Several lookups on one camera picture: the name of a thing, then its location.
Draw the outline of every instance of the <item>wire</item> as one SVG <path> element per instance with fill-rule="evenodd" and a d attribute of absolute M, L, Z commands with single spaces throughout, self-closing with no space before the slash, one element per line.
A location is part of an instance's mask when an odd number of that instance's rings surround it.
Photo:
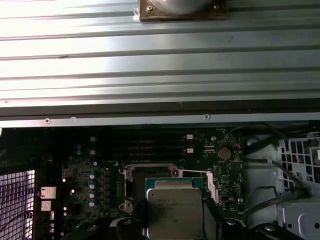
<path fill-rule="evenodd" d="M 243 155 L 246 156 L 246 155 L 255 153 L 255 152 L 257 152 L 257 151 L 269 146 L 270 144 L 278 142 L 278 141 L 280 141 L 282 139 L 303 137 L 306 134 L 307 133 L 305 133 L 305 132 L 296 132 L 295 131 L 295 132 L 286 133 L 286 135 L 272 135 L 272 136 L 269 136 L 269 137 L 267 137 L 267 138 L 255 143 L 255 144 L 252 144 L 251 146 L 246 147 L 243 150 Z"/>
<path fill-rule="evenodd" d="M 258 163 L 258 164 L 267 164 L 267 163 L 269 163 L 268 159 L 244 158 L 243 160 L 246 161 L 246 162 L 249 162 L 249 163 Z M 305 184 L 299 178 L 297 178 L 291 172 L 289 172 L 288 169 L 286 169 L 284 166 L 282 166 L 281 164 L 279 164 L 278 162 L 273 161 L 273 160 L 271 161 L 271 163 L 273 165 L 277 166 L 278 168 L 280 168 L 284 172 L 284 174 L 287 175 L 288 178 L 294 182 L 296 187 L 298 187 L 298 188 L 305 187 Z"/>
<path fill-rule="evenodd" d="M 296 190 L 293 193 L 283 194 L 281 196 L 272 198 L 272 199 L 270 199 L 268 201 L 261 202 L 261 203 L 255 205 L 254 207 L 250 208 L 247 212 L 245 212 L 242 215 L 242 220 L 246 225 L 248 225 L 247 224 L 247 220 L 248 220 L 248 217 L 250 215 L 252 215 L 252 214 L 254 214 L 254 213 L 256 213 L 256 212 L 258 212 L 258 211 L 260 211 L 262 209 L 270 207 L 272 205 L 281 204 L 281 203 L 284 203 L 284 202 L 287 202 L 287 201 L 292 201 L 292 200 L 298 199 L 303 194 L 304 194 L 304 192 L 302 190 Z"/>
<path fill-rule="evenodd" d="M 245 203 L 244 203 L 244 207 L 247 209 L 248 208 L 248 200 L 250 199 L 250 197 L 256 192 L 256 191 L 259 191 L 259 190 L 268 190 L 268 189 L 273 189 L 273 192 L 274 192 L 274 195 L 276 197 L 279 197 L 278 193 L 277 193 L 277 189 L 275 186 L 259 186 L 259 187 L 256 187 L 255 189 L 251 190 L 249 192 L 249 194 L 246 196 L 245 198 Z"/>
<path fill-rule="evenodd" d="M 274 128 L 273 126 L 269 125 L 266 122 L 262 123 L 263 125 L 265 125 L 268 129 L 270 129 L 271 131 L 275 132 L 276 134 L 278 134 L 279 136 L 283 137 L 284 139 L 289 139 L 288 136 L 284 135 L 281 131 L 279 131 L 278 129 Z"/>
<path fill-rule="evenodd" d="M 0 228 L 0 233 L 2 233 L 2 231 L 5 230 L 6 227 L 7 227 L 10 223 L 12 223 L 14 220 L 16 220 L 16 219 L 18 219 L 18 218 L 21 218 L 21 217 L 24 216 L 24 215 L 31 214 L 31 213 L 34 213 L 34 211 L 28 210 L 28 211 L 22 212 L 22 213 L 20 213 L 19 215 L 15 216 L 14 218 L 12 218 L 10 221 L 8 221 L 5 225 L 3 225 L 3 226 Z"/>

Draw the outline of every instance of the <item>green circuit board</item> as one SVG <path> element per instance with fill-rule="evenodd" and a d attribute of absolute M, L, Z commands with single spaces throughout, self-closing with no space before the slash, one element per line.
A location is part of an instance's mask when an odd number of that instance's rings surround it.
<path fill-rule="evenodd" d="M 146 178 L 172 177 L 168 164 L 185 170 L 212 171 L 222 214 L 241 219 L 245 209 L 239 142 L 240 136 L 229 134 L 227 128 L 102 131 L 72 141 L 62 177 L 73 177 L 77 183 L 78 190 L 69 201 L 83 206 L 78 222 L 129 216 L 130 210 L 123 204 L 134 205 L 144 199 Z M 136 167 L 131 178 L 126 179 L 121 171 L 127 166 Z M 184 177 L 206 177 L 200 172 L 184 174 Z M 203 193 L 204 198 L 209 196 L 210 192 Z"/>

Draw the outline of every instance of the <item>metal frame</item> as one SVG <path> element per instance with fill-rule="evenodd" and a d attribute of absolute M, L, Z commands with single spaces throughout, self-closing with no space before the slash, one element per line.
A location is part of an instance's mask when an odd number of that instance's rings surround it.
<path fill-rule="evenodd" d="M 320 112 L 307 113 L 253 113 L 253 114 L 204 114 L 133 117 L 37 117 L 36 119 L 0 118 L 0 128 L 81 127 L 158 124 L 219 124 L 254 122 L 317 121 Z"/>
<path fill-rule="evenodd" d="M 225 21 L 140 23 L 137 0 L 1 1 L 0 115 L 319 98 L 319 1 L 227 4 Z"/>

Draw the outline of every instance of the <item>motherboard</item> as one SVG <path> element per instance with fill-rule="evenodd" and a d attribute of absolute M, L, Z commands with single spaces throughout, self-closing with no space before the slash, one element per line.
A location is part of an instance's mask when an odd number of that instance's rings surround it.
<path fill-rule="evenodd" d="M 203 178 L 226 218 L 241 219 L 244 171 L 240 136 L 227 128 L 111 129 L 82 134 L 61 160 L 63 231 L 99 218 L 122 218 L 146 197 L 146 179 Z"/>

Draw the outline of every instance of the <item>ventilation grille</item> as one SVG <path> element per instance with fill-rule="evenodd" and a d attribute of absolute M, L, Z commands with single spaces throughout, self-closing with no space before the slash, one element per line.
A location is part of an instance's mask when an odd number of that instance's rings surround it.
<path fill-rule="evenodd" d="M 320 141 L 318 137 L 294 138 L 282 141 L 282 166 L 297 178 L 309 184 L 319 184 L 320 188 Z M 284 190 L 288 191 L 294 183 L 284 175 Z"/>
<path fill-rule="evenodd" d="M 0 240 L 31 240 L 35 171 L 0 175 Z"/>

